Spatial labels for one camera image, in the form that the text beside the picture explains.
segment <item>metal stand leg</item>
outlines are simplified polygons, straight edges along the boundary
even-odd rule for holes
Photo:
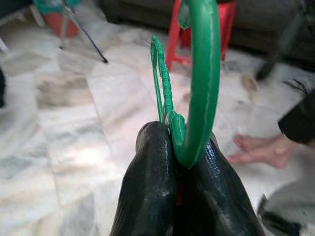
[[[45,27],[46,26],[46,23],[41,15],[41,13],[39,12],[39,10],[37,9],[37,7],[33,4],[30,6],[30,10],[31,10],[31,13],[33,14],[37,24],[40,26],[40,27]]]
[[[76,24],[78,29],[88,38],[88,40],[90,41],[90,43],[93,45],[93,47],[95,48],[96,52],[100,56],[101,60],[104,63],[108,63],[108,60],[104,57],[104,55],[101,52],[101,50],[97,47],[97,45],[93,42],[93,40],[91,39],[89,34],[84,30],[82,25],[79,23],[79,21],[77,20],[76,16],[74,15],[73,11],[71,10],[71,8],[66,6],[65,0],[63,0],[63,27],[62,27],[62,31],[61,31],[61,35],[60,35],[61,45],[59,46],[59,48],[60,49],[64,49],[64,38],[65,38],[65,33],[67,31],[68,18],[69,17]]]
[[[93,40],[91,39],[91,37],[89,36],[89,34],[84,30],[84,28],[82,27],[82,25],[79,23],[79,21],[77,20],[76,16],[73,14],[73,12],[70,10],[69,12],[69,16],[70,18],[73,20],[73,22],[76,24],[76,26],[79,28],[79,30],[88,38],[88,40],[90,41],[90,43],[93,45],[93,47],[95,48],[95,50],[97,51],[97,53],[99,54],[100,58],[102,59],[102,61],[104,63],[108,63],[108,60],[104,57],[103,53],[100,51],[100,49],[97,47],[97,45],[93,42]]]
[[[63,9],[63,26],[61,29],[61,34],[60,34],[60,49],[64,49],[64,41],[65,41],[65,33],[67,32],[68,29],[68,13],[66,12],[65,8]]]

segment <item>white marble tile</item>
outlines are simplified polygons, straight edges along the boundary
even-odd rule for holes
[[[59,68],[57,59],[52,59],[48,63],[43,64],[38,69],[36,69],[35,74],[36,73],[55,73],[59,71],[60,71],[60,68]]]
[[[0,109],[1,156],[9,155],[38,128],[34,75],[7,78],[6,107]]]
[[[95,77],[89,85],[106,134],[106,128],[112,130],[114,124],[119,127],[128,117],[153,106],[138,74]]]
[[[37,73],[36,92],[42,127],[97,117],[90,89],[82,73]]]
[[[9,77],[20,75],[27,72],[33,72],[43,64],[49,62],[48,57],[40,54],[24,51],[13,58],[2,63],[5,74]]]
[[[221,74],[219,93],[228,95],[235,100],[250,103],[248,91],[243,87],[241,79],[244,76],[241,73]]]
[[[136,44],[124,44],[106,50],[105,56],[109,61],[117,61],[139,70],[152,68],[150,47],[143,47]]]
[[[108,236],[114,220],[121,180],[110,181],[79,201],[16,230],[13,236]]]
[[[38,73],[36,89],[40,110],[75,107],[93,102],[83,73]]]
[[[94,104],[43,110],[38,114],[39,123],[41,127],[45,129],[81,120],[97,118],[97,116]]]
[[[59,208],[47,141],[38,130],[15,153],[0,157],[0,234]]]
[[[117,63],[115,61],[111,61],[109,64],[104,64],[102,62],[98,62],[95,67],[92,69],[89,78],[93,77],[110,77],[115,75],[121,74],[134,74],[136,73],[136,69],[132,68],[131,66]]]
[[[294,159],[284,170],[274,169],[265,164],[234,165],[255,211],[262,195],[268,198],[282,186],[298,180],[303,175],[301,162]]]
[[[79,53],[62,51],[58,54],[58,62],[61,71],[88,75],[96,63],[99,62],[99,59]]]
[[[61,204],[76,201],[100,184],[122,176],[97,119],[45,130]]]

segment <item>red plastic stool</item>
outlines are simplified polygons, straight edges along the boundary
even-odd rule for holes
[[[173,61],[183,63],[188,62],[191,64],[191,59],[189,57],[183,57],[176,54],[177,45],[181,38],[181,44],[183,46],[191,45],[191,30],[185,30],[181,34],[181,28],[177,23],[177,17],[182,0],[175,0],[173,6],[173,15],[171,26],[169,30],[169,45],[166,55],[166,64],[168,70],[171,71]],[[219,3],[219,18],[220,18],[220,31],[221,31],[221,59],[225,60],[226,50],[230,42],[232,34],[232,26],[236,10],[236,0]]]

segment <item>green plastic hook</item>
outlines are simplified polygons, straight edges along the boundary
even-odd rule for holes
[[[203,155],[214,122],[220,79],[220,27],[215,0],[184,0],[179,23],[192,30],[192,83],[187,124],[173,108],[169,72],[164,50],[155,36],[151,41],[151,61],[157,95],[159,120],[166,123],[178,162],[191,168]],[[157,63],[162,77],[164,105],[158,83]]]

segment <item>black sleeve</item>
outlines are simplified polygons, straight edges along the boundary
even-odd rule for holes
[[[315,138],[315,89],[279,122],[279,128],[288,138],[308,143]]]

